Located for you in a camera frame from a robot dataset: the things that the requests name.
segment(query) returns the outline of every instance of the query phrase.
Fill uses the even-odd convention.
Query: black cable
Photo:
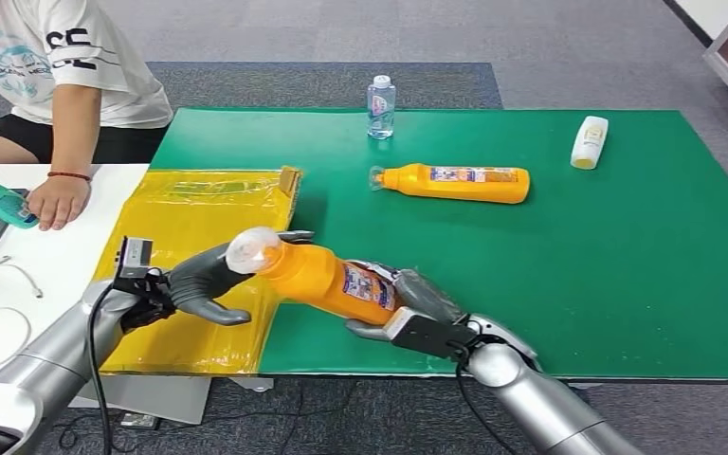
[[[479,410],[476,409],[476,406],[473,404],[473,400],[470,399],[470,394],[467,393],[467,389],[464,387],[463,376],[464,367],[470,360],[470,347],[462,345],[460,347],[460,351],[461,353],[459,357],[459,362],[456,363],[456,382],[459,384],[459,391],[462,393],[462,398],[464,399],[464,402],[467,404],[467,407],[470,408],[470,411],[473,413],[473,415],[475,415],[476,418],[479,419],[479,422],[482,423],[483,427],[487,430],[487,432],[490,433],[490,436],[495,439],[499,446],[506,450],[506,452],[510,455],[518,455],[518,453],[511,446],[509,446],[509,444],[507,444],[506,441],[503,440],[503,438],[501,438],[498,432],[489,425],[489,423],[482,416]]]
[[[113,427],[110,425],[110,416],[107,413],[107,399],[104,397],[104,388],[101,386],[101,378],[99,376],[99,361],[96,359],[96,340],[94,339],[94,328],[96,326],[96,318],[99,316],[101,305],[113,290],[113,284],[108,284],[101,291],[99,297],[94,301],[90,315],[88,315],[87,324],[87,349],[90,357],[90,373],[93,376],[93,388],[96,390],[96,400],[99,402],[99,413],[101,416],[101,435],[102,435],[102,453],[111,455],[113,453]]]
[[[181,425],[181,426],[176,427],[176,428],[169,428],[169,429],[158,430],[151,437],[145,439],[144,441],[140,441],[140,442],[138,442],[138,443],[136,443],[133,446],[130,446],[128,448],[120,448],[120,447],[117,447],[113,443],[113,441],[111,441],[111,447],[116,452],[119,452],[119,453],[132,453],[132,452],[138,450],[139,448],[141,448],[142,446],[145,446],[145,445],[149,444],[150,442],[152,442],[152,441],[154,441],[154,440],[156,440],[158,438],[162,438],[162,437],[165,437],[165,436],[169,436],[169,435],[172,435],[172,434],[176,434],[176,433],[178,433],[180,431],[184,431],[184,430],[188,430],[188,429],[192,429],[192,428],[198,428],[198,427],[205,427],[205,426],[208,426],[208,425],[211,425],[211,424],[215,424],[217,422],[226,422],[226,421],[244,419],[244,418],[247,418],[247,417],[254,417],[254,416],[278,416],[278,417],[284,417],[284,416],[286,416],[286,417],[295,417],[295,420],[297,420],[297,419],[299,419],[301,417],[310,417],[310,416],[313,416],[313,415],[325,414],[325,413],[330,413],[330,412],[340,412],[342,410],[347,409],[348,405],[350,404],[350,402],[351,402],[351,400],[353,398],[353,394],[355,392],[355,389],[357,387],[358,387],[358,381],[356,381],[356,382],[353,383],[353,386],[347,391],[347,394],[345,395],[345,398],[342,401],[341,406],[336,407],[336,408],[319,409],[319,410],[313,410],[313,411],[310,411],[310,412],[301,412],[302,402],[304,400],[304,395],[303,395],[303,389],[302,389],[302,387],[300,387],[300,401],[299,401],[298,411],[297,412],[253,411],[253,412],[245,412],[245,413],[237,414],[237,415],[227,415],[227,416],[222,416],[222,417],[216,417],[216,418],[213,418],[213,419],[206,419],[205,422],[203,422],[201,424],[186,424],[186,425]],[[56,425],[54,425],[53,426],[54,428],[63,428],[63,433],[60,435],[60,437],[57,440],[58,447],[61,448],[61,449],[64,449],[64,450],[69,450],[69,449],[73,448],[74,446],[76,446],[79,443],[81,436],[95,436],[95,435],[103,434],[103,433],[96,433],[96,432],[83,432],[83,433],[78,433],[74,429],[74,426],[76,426],[81,420],[84,420],[84,419],[87,419],[87,418],[93,418],[93,417],[96,417],[96,416],[95,415],[81,415],[81,416],[79,416],[79,417],[77,417],[77,418],[75,418],[75,419],[73,419],[70,422],[67,422],[65,424],[56,424]],[[289,439],[291,439],[291,437],[293,437],[294,432],[296,431],[296,425],[294,425],[292,428],[293,428],[293,430],[290,432],[288,438],[285,440],[285,442],[283,443],[283,446],[282,447],[288,446]]]

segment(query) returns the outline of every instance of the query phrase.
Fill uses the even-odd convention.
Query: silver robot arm
[[[40,438],[91,378],[86,327],[108,282],[91,284],[82,300],[0,370],[0,454],[32,453]],[[94,326],[99,364],[124,336],[121,320],[140,297],[111,291]]]
[[[492,391],[538,453],[643,455],[570,388],[542,372],[537,353],[499,322],[468,315],[413,270],[370,267],[406,306],[383,328],[392,344],[450,358]],[[370,337],[372,327],[348,323]]]
[[[281,233],[285,241],[293,243],[308,241],[312,235],[306,231]],[[125,238],[115,278],[92,283],[76,305],[1,368],[0,455],[31,453],[93,377],[88,323],[102,294],[93,319],[94,363],[98,366],[125,334],[176,310],[225,326],[249,322],[247,311],[227,309],[213,300],[250,277],[228,270],[225,250],[227,244],[216,246],[164,273],[150,267],[151,241]]]
[[[470,320],[477,319],[484,327],[500,327],[487,318]],[[498,398],[539,453],[643,455],[565,384],[532,368],[529,360],[536,362],[523,346],[483,344],[475,348],[466,367]]]

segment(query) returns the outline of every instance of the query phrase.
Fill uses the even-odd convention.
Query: green mat
[[[595,171],[569,166],[586,115],[610,120]],[[305,170],[293,228],[343,258],[416,267],[501,320],[550,373],[728,379],[728,177],[678,112],[400,111],[395,137],[357,110],[181,109],[153,168]],[[373,165],[517,166],[526,203],[372,192]],[[262,373],[449,373],[284,304]]]

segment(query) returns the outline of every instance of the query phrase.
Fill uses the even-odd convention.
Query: red bracelet
[[[49,177],[74,177],[74,178],[81,178],[82,180],[86,182],[90,182],[90,176],[85,175],[83,173],[48,173],[47,176]]]

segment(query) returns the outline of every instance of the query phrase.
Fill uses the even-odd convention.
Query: orange plastic bottle
[[[472,168],[409,164],[402,168],[373,168],[373,190],[388,188],[411,196],[517,204],[531,186],[529,172],[521,168]]]
[[[266,278],[282,297],[343,318],[382,325],[399,306],[391,283],[377,274],[340,260],[328,248],[288,244],[268,227],[236,236],[225,261],[236,273]]]

